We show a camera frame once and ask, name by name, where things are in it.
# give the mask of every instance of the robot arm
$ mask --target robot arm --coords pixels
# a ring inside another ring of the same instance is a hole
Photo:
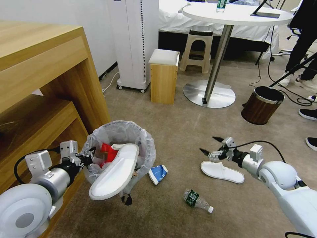
[[[262,146],[253,145],[250,153],[237,149],[234,139],[214,138],[223,145],[218,151],[200,149],[211,161],[232,160],[267,186],[299,233],[317,237],[317,192],[310,189],[296,170],[282,161],[264,163]]]
[[[77,142],[70,140],[62,142],[60,149],[60,164],[52,168],[47,150],[25,156],[32,178],[0,196],[0,238],[40,236],[61,208],[67,187],[84,166],[92,164],[95,148],[78,154]]]

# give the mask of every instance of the wooden desk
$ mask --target wooden desk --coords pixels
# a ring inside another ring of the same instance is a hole
[[[72,101],[88,133],[110,122],[81,26],[0,21],[0,113],[38,88]]]
[[[38,88],[44,97],[30,95]],[[0,21],[0,194],[18,184],[13,166],[19,158],[67,140],[78,141],[80,150],[87,135],[108,122],[81,26]],[[59,162],[57,155],[51,157],[53,164]],[[30,180],[25,162],[18,173]],[[41,237],[47,237],[83,180],[81,172]]]

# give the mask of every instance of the water bottle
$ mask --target water bottle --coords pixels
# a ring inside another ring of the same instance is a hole
[[[216,12],[223,13],[225,11],[227,0],[218,0]]]
[[[186,189],[183,195],[185,202],[191,207],[202,208],[209,213],[212,213],[214,208],[210,206],[205,199],[199,196],[199,194],[193,190]]]

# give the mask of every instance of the black shoe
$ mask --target black shoe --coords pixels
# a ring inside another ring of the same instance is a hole
[[[309,110],[309,109],[299,109],[298,111],[299,115],[301,115],[303,118],[317,121],[317,109],[316,110]]]
[[[307,137],[306,144],[313,150],[317,151],[317,138]]]

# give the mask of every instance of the blue and white box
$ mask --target blue and white box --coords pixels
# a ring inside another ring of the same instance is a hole
[[[152,182],[157,185],[168,173],[165,165],[154,166],[149,171],[149,176]]]

